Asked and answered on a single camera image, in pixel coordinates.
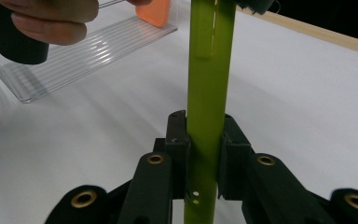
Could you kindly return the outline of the orange phone case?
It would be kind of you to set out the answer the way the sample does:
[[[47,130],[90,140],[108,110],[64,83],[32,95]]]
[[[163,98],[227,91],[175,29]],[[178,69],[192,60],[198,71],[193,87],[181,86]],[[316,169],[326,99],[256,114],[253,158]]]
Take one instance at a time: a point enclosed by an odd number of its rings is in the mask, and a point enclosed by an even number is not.
[[[159,28],[165,26],[170,15],[171,0],[151,0],[146,6],[135,8],[139,19]]]

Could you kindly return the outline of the white table mat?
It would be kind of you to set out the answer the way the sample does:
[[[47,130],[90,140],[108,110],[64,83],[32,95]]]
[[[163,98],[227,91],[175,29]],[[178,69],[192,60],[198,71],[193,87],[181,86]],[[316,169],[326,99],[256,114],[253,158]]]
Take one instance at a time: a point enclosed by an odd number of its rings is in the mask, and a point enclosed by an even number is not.
[[[29,104],[0,80],[0,224],[44,224],[69,190],[132,177],[186,107],[187,1],[177,26]],[[358,51],[238,13],[227,112],[307,189],[358,189]]]

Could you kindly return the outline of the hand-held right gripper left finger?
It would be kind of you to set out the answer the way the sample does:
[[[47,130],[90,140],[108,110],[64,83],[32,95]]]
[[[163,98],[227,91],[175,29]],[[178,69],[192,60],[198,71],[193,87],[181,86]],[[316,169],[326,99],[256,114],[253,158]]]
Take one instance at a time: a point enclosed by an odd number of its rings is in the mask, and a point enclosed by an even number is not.
[[[166,136],[157,138],[154,152],[163,152],[172,159],[172,197],[186,197],[187,159],[190,140],[186,131],[186,112],[179,110],[168,116]]]

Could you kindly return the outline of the clear acrylic rack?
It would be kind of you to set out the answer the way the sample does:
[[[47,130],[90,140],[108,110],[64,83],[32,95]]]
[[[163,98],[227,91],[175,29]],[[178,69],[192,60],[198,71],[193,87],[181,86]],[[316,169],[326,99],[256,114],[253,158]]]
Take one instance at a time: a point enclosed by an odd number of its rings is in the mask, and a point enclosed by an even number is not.
[[[159,28],[138,18],[126,0],[100,0],[87,37],[71,46],[51,45],[41,64],[15,63],[0,54],[0,80],[22,103],[43,97],[177,30],[178,0]]]

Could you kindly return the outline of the wooden table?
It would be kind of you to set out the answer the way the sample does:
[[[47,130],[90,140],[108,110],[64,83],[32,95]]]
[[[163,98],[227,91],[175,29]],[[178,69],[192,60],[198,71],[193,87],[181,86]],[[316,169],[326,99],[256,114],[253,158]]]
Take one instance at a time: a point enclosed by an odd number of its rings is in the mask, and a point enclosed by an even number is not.
[[[272,12],[266,12],[263,15],[259,15],[257,13],[253,13],[248,8],[242,9],[240,7],[237,7],[237,10],[241,13],[256,17],[263,21],[274,23],[276,25],[296,31],[303,35],[309,35],[347,49],[358,51],[358,38],[333,32],[315,25],[305,23],[303,21],[290,19],[288,17],[284,17],[282,15],[278,15]]]

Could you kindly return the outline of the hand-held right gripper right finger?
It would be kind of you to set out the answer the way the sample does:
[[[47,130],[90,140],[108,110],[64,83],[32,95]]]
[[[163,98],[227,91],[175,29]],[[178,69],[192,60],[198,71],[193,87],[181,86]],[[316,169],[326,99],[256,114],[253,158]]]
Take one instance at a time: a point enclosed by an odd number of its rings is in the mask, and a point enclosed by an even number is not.
[[[243,199],[247,161],[253,152],[251,143],[236,120],[225,115],[217,179],[218,197],[225,200]]]

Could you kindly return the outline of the green cartoon phone case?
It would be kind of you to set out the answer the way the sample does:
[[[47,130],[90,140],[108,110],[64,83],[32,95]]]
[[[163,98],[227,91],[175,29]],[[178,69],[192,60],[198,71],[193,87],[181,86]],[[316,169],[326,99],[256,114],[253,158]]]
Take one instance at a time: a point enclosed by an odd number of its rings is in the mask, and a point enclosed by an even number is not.
[[[191,0],[185,224],[213,224],[236,3]]]

